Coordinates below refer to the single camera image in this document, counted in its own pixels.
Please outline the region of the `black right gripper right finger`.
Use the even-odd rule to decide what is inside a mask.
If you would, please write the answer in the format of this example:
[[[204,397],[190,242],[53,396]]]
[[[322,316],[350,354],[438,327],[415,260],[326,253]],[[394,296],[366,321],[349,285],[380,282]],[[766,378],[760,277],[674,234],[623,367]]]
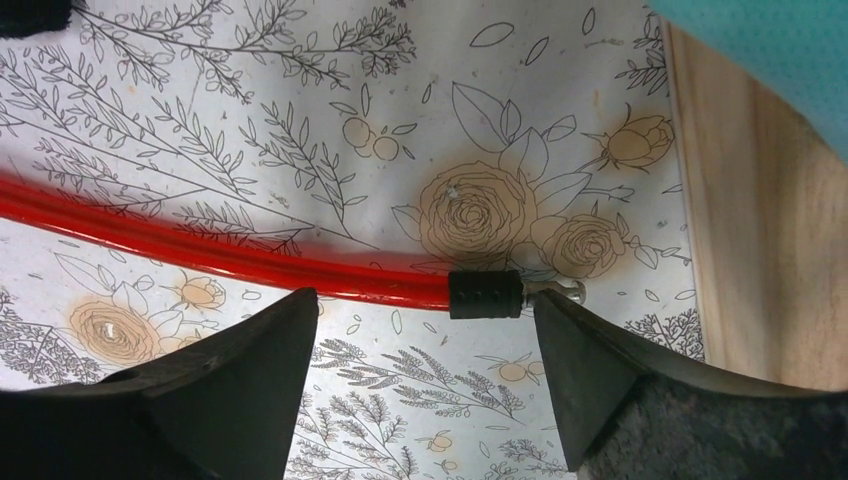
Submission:
[[[843,479],[847,395],[717,368],[558,292],[534,320],[567,469],[581,479]]]

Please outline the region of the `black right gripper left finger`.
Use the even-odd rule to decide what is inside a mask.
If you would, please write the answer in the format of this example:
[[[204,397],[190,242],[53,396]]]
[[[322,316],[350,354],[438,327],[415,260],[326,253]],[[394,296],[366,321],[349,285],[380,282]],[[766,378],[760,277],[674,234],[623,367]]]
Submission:
[[[318,323],[296,290],[94,384],[1,395],[5,479],[280,479]]]

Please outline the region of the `red cable lock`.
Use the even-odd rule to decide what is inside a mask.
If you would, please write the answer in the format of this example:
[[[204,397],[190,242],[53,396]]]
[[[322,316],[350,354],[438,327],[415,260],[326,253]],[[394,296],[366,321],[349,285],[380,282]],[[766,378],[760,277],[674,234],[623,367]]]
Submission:
[[[194,270],[287,290],[310,287],[320,295],[351,301],[445,311],[453,319],[516,318],[544,290],[576,304],[586,300],[581,282],[564,286],[556,281],[523,280],[514,270],[438,276],[275,255],[121,218],[8,179],[1,181],[1,215]]]

